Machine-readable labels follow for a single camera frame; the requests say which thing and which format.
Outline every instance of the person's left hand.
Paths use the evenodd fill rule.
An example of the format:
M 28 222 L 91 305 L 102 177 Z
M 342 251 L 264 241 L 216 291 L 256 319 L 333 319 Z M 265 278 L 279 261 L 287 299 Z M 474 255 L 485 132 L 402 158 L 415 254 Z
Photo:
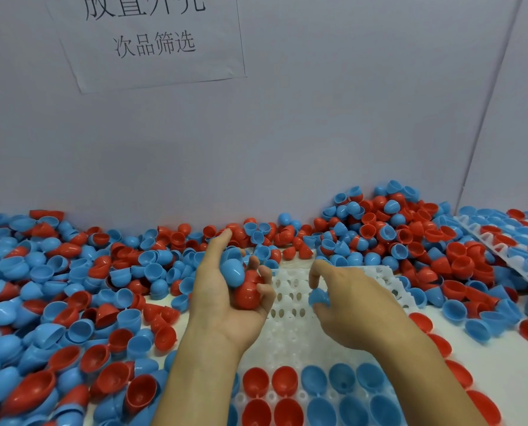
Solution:
M 221 255 L 229 243 L 232 232 L 226 229 L 211 240 L 205 256 L 197 268 L 189 323 L 190 325 L 224 336 L 229 340 L 241 357 L 256 341 L 274 300 L 276 293 L 272 287 L 272 271 L 260 266 L 257 257 L 250 257 L 248 269 L 258 270 L 264 284 L 257 284 L 260 293 L 260 305 L 252 310 L 237 309 L 232 291 L 219 270 Z

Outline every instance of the person's right hand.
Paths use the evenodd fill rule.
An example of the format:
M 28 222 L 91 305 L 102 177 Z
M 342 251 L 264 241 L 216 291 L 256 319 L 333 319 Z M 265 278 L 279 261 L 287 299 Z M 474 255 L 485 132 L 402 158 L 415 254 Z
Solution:
M 317 288 L 319 277 L 325 279 L 331 306 L 315 303 L 313 310 L 324 332 L 339 344 L 376 356 L 388 343 L 418 333 L 392 293 L 362 270 L 315 260 L 311 288 Z

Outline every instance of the hand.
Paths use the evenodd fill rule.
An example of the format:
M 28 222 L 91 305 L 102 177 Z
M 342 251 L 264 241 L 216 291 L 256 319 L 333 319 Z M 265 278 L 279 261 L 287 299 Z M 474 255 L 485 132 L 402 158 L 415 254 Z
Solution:
M 212 239 L 197 268 L 189 325 L 196 327 L 197 333 L 201 329 L 201 332 L 224 336 L 232 343 L 240 358 L 260 335 L 276 293 L 271 285 L 272 271 L 266 266 L 260 266 L 257 257 L 250 257 L 248 269 L 257 269 L 265 282 L 256 286 L 261 296 L 260 305 L 252 311 L 235 308 L 232 291 L 219 270 L 222 251 L 231 236 L 232 232 L 226 229 L 220 236 Z
M 324 332 L 339 344 L 377 356 L 387 343 L 410 335 L 416 327 L 392 293 L 360 269 L 315 260 L 309 271 L 309 286 L 317 288 L 321 276 L 331 307 L 315 303 L 313 310 Z

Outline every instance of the white plastic egg tray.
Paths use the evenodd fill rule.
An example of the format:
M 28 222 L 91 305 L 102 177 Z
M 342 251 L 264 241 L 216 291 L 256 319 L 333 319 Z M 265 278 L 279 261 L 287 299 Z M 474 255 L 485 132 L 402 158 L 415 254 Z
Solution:
M 454 217 L 465 230 L 479 239 L 484 245 L 486 245 L 491 251 L 502 258 L 506 264 L 512 267 L 516 272 L 522 275 L 522 277 L 528 281 L 528 272 L 524 270 L 524 257 L 521 256 L 508 256 L 509 246 L 505 243 L 493 244 L 492 233 L 481 233 L 481 225 L 477 222 L 471 222 L 467 215 L 458 215 Z M 503 233 L 504 236 L 511 237 L 507 233 Z M 528 250 L 528 247 L 524 245 L 518 245 L 517 248 Z
M 396 300 L 402 305 L 406 314 L 419 311 L 414 298 L 407 293 L 402 283 L 396 278 L 387 266 L 361 266 L 367 276 L 376 279 L 383 287 L 390 290 Z M 238 373 L 240 375 L 240 391 L 232 400 L 238 410 L 239 424 L 242 412 L 250 398 L 243 392 L 242 377 L 252 367 L 264 369 L 271 380 L 274 371 L 280 366 L 291 366 L 298 374 L 298 389 L 294 396 L 303 409 L 305 425 L 309 425 L 307 419 L 307 405 L 312 399 L 301 385 L 301 371 L 307 365 L 319 366 L 326 375 L 329 374 L 331 366 L 337 363 L 349 365 L 353 370 L 365 362 L 378 365 L 374 357 L 366 351 L 356 351 L 345 348 L 335 343 L 325 335 L 317 316 L 308 304 L 310 293 L 308 274 L 309 269 L 277 269 L 272 280 L 276 290 L 276 301 L 274 307 L 266 320 L 260 337 L 253 346 L 246 351 L 240 361 Z M 321 279 L 319 287 L 326 289 L 325 282 Z M 388 396 L 396 404 L 398 400 L 393 388 L 387 384 L 379 394 Z M 362 387 L 355 385 L 353 395 L 363 402 L 368 410 L 369 400 L 374 394 L 367 393 Z M 331 385 L 327 386 L 324 398 L 331 402 L 337 413 L 337 424 L 343 425 L 339 418 L 338 404 L 343 395 L 338 394 Z M 280 396 L 276 394 L 270 384 L 268 393 L 264 396 L 265 401 L 272 410 L 272 426 L 274 426 L 274 407 Z

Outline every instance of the paper sheet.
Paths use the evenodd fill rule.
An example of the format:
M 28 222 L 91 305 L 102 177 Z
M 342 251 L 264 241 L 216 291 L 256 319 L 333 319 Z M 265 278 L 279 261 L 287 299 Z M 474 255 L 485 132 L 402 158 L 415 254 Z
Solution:
M 245 76 L 236 0 L 46 0 L 82 93 Z

